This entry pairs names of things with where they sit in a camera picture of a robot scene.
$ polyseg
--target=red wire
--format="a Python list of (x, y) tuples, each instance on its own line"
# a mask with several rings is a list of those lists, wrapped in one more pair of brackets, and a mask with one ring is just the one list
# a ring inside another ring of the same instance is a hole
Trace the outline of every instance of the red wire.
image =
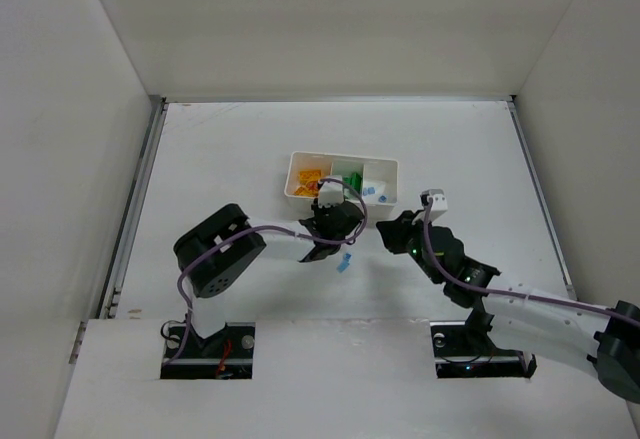
[(224, 361), (229, 357), (229, 354), (231, 354), (231, 339), (227, 339), (227, 342), (224, 345), (222, 357), (218, 363), (218, 369), (216, 369), (216, 377), (218, 377), (218, 374), (220, 374), (224, 369)]

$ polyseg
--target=white wall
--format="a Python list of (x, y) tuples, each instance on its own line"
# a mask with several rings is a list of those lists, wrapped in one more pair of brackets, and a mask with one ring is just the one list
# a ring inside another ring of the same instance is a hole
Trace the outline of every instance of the white wall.
[(98, 0), (0, 0), (0, 435), (50, 436), (150, 104)]
[(102, 0), (170, 97), (516, 93), (571, 0)]
[(574, 0), (517, 100), (578, 295), (611, 305), (640, 304), (639, 5)]

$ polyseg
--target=white floor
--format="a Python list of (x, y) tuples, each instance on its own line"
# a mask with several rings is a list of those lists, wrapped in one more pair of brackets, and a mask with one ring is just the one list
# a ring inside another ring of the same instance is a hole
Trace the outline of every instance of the white floor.
[[(417, 209), (424, 189), (442, 188), (450, 211), (439, 223), (470, 256), (505, 279), (565, 292), (504, 102), (173, 104), (118, 317), (183, 315), (173, 244), (225, 204), (238, 203), (250, 217), (301, 219), (283, 193), (295, 150), (397, 159), (394, 217)], [(373, 226), (351, 248), (343, 274), (335, 260), (259, 258), (224, 293), (229, 319), (466, 317), (408, 257), (389, 254)]]
[(224, 293), (228, 319), (257, 321), (254, 379), (158, 380), (160, 324), (185, 309), (174, 242), (229, 202), (299, 219), (283, 194), (295, 150), (397, 159), (394, 215), (442, 188), (450, 211), (439, 222), (503, 272), (493, 286), (565, 294), (504, 102), (174, 104), (118, 319), (90, 324), (59, 439), (635, 437), (624, 401), (551, 361), (531, 381), (436, 379), (428, 322), (468, 311), (373, 227), (342, 274), (335, 261), (259, 257)]

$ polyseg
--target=blue object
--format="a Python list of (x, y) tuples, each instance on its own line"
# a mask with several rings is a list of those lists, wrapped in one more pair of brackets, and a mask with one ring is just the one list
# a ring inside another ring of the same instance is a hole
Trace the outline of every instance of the blue object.
[(347, 267), (349, 267), (349, 263), (347, 261), (342, 261), (337, 267), (338, 272), (342, 274), (347, 269)]

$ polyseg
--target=white plastic tray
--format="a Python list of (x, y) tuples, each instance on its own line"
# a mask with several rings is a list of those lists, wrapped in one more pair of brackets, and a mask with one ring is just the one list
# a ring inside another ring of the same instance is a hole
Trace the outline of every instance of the white plastic tray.
[[(363, 196), (372, 219), (387, 219), (398, 202), (398, 161), (374, 157), (324, 154), (296, 151), (291, 154), (284, 195), (289, 204), (300, 212), (311, 211), (313, 197), (294, 195), (300, 186), (298, 173), (306, 169), (320, 169), (323, 175), (350, 176), (357, 172), (362, 176), (362, 189), (374, 187), (374, 194)], [(386, 201), (380, 202), (380, 196)], [(359, 204), (356, 199), (349, 201)]]

